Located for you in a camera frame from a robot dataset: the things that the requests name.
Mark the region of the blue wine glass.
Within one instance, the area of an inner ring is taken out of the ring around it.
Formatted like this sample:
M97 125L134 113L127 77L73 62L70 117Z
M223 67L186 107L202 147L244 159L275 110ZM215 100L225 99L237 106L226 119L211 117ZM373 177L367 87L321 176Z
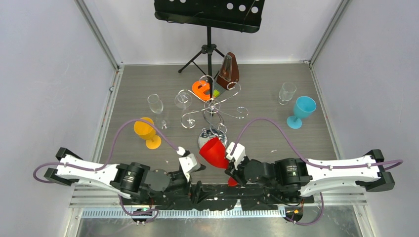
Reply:
M287 118L287 125L292 129L299 129L302 127L302 120L311 116L317 109L317 103L309 96L300 96L297 98L293 115Z

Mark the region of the clear textured wine glass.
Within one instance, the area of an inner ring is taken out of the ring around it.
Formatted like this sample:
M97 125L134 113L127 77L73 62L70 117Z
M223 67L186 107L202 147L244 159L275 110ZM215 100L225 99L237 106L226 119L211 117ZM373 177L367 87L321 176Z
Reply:
M278 103L281 105L287 104L296 92L296 85L292 82L285 82L278 94Z

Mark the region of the clear wine glass back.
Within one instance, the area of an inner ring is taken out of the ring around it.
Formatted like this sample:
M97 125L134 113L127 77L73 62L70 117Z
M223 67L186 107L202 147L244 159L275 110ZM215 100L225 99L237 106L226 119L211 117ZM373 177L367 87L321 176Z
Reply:
M182 110L187 109L192 105L192 96L187 92L181 91L175 96L174 103Z

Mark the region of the chrome wine glass rack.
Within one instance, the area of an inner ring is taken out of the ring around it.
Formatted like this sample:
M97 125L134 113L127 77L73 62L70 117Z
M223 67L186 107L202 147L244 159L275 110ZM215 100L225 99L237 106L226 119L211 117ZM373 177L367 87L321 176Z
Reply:
M183 89L181 91L189 93L192 98L196 97L203 102L203 108L200 110L191 110L190 107L182 110L181 125L186 129L192 129L196 125L196 120L193 118L194 114L201 114L204 121L208 124L208 127L204 127L198 136L197 143L198 147L201 148L211 138L217 137L221 140L224 146L228 145L227 138L227 127L223 116L228 116L234 119L244 119L249 115L247 108L239 106L237 108L237 115L232 115L221 110L221 104L227 102L238 95L241 91L241 85L237 83L233 89L226 90L222 88L216 80L209 75L203 75L198 80L201 84L206 82L210 84L210 99L206 102L199 99L192 90Z

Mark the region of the yellow wine glass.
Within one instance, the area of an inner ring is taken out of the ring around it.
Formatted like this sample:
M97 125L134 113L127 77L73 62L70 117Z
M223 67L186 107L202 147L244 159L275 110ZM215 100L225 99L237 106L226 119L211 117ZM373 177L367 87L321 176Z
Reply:
M145 141L145 145L148 149L154 150L161 145L162 140L160 136L156 134L155 129L148 123L136 121L133 129L134 132Z

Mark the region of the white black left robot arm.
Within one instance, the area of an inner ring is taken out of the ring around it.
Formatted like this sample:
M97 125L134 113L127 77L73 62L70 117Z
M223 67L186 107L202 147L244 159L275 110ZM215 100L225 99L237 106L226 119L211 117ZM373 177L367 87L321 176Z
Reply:
M44 174L47 182L71 186L87 185L113 192L134 203L165 203L171 197L189 196L191 174L205 170L188 150L180 149L179 169L168 172L132 162L100 164L83 160L66 148L56 154L58 162L49 164Z

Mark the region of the red wine glass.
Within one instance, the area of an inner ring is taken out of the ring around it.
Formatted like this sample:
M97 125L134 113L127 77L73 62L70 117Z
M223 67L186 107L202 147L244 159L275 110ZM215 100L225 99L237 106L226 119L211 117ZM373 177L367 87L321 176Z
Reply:
M224 170L229 168L230 160L226 158L226 148L217 137L207 141L200 148L199 154L214 167Z

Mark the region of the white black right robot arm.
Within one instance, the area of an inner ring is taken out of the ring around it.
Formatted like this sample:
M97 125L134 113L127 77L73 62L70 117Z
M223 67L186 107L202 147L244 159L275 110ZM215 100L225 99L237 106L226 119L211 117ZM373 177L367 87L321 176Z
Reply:
M395 186L392 174L382 165L379 149L362 157L344 160L314 160L306 162L286 158L274 163L249 159L243 147L226 150L229 161L226 174L241 186L248 183L261 186L270 198L296 203L323 191L362 187L367 192L390 191Z

